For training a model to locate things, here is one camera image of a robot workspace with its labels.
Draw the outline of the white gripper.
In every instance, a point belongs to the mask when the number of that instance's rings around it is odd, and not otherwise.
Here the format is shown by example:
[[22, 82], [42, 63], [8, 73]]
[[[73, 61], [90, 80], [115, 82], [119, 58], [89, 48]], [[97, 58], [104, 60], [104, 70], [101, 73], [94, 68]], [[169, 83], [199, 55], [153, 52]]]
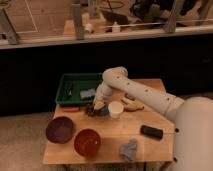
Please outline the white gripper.
[[93, 100], [93, 102], [95, 103], [94, 110], [100, 110], [101, 108], [103, 108], [105, 105], [104, 102], [107, 102], [109, 100], [112, 93], [113, 90], [105, 82], [102, 82], [96, 89], [95, 97]]

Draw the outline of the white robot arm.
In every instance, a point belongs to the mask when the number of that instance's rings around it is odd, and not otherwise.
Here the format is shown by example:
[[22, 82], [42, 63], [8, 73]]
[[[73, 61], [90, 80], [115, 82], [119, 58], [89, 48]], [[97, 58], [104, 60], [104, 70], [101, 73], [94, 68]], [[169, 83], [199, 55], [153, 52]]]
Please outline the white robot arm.
[[125, 67], [106, 69], [94, 102], [107, 101], [114, 89], [141, 100], [179, 130], [174, 136], [173, 171], [213, 171], [213, 100], [191, 97], [186, 100], [128, 78]]

